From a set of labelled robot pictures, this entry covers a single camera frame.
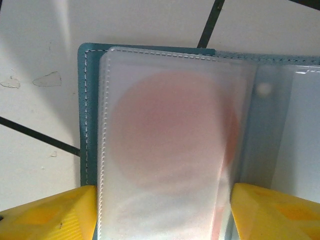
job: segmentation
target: red circle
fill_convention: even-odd
[[[170,194],[201,189],[233,159],[238,121],[231,102],[202,74],[145,78],[110,114],[110,156],[137,186]]]

